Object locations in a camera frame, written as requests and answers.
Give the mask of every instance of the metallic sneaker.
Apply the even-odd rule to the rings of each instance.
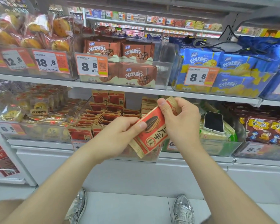
[[[85,189],[81,188],[77,197],[72,202],[64,220],[69,220],[70,224],[78,224],[86,207],[87,197]]]
[[[194,224],[194,210],[186,195],[177,197],[171,216],[173,224]]]

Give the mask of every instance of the black screen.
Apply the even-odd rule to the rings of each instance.
[[[215,131],[224,132],[222,114],[206,111],[204,127]]]

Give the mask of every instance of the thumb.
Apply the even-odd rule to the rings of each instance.
[[[158,100],[158,106],[160,107],[165,117],[165,120],[174,116],[170,105],[167,103],[167,101],[164,98],[160,98]]]
[[[128,129],[126,132],[124,132],[125,137],[127,137],[127,139],[129,139],[130,141],[138,134],[140,134],[142,131],[144,131],[146,127],[147,127],[146,122],[143,121],[138,122],[135,125],[133,125],[130,129]]]

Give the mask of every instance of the finger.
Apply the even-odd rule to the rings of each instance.
[[[123,132],[126,131],[131,125],[136,123],[138,120],[139,118],[137,117],[117,117],[112,123],[114,123],[114,125],[116,125],[116,127],[118,127],[118,129],[121,132]]]
[[[128,141],[130,141],[138,134],[140,134],[142,131],[144,131],[146,127],[147,127],[146,122],[141,121],[131,126],[131,128],[128,129],[126,132],[123,132],[123,134],[128,139]]]
[[[167,101],[164,98],[160,98],[158,100],[158,106],[160,107],[165,119],[174,116],[170,105],[167,103]]]
[[[189,109],[193,104],[182,97],[174,98],[177,102],[177,105],[182,109],[182,111]]]

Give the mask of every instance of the floor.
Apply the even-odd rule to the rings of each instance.
[[[0,184],[0,200],[25,199],[34,190],[35,188],[23,185]],[[172,224],[170,211],[175,198],[97,192],[87,192],[87,196],[86,211],[79,224]],[[204,200],[190,202],[194,209],[195,224],[201,223],[210,215]],[[280,205],[259,206],[280,224]]]

